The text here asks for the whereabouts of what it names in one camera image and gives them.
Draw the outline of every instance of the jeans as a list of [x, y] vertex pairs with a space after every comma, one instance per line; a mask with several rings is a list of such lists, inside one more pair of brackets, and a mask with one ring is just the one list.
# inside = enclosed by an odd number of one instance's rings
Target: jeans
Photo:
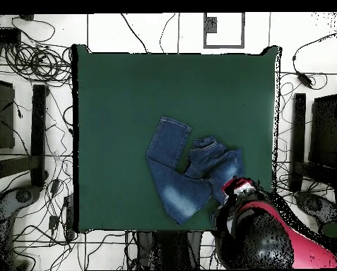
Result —
[[176, 171], [191, 127], [166, 116], [160, 118], [147, 151], [148, 166], [166, 213], [185, 223], [213, 195], [222, 205], [221, 189], [234, 176], [244, 175], [240, 150], [228, 150], [213, 136], [196, 139], [183, 174]]

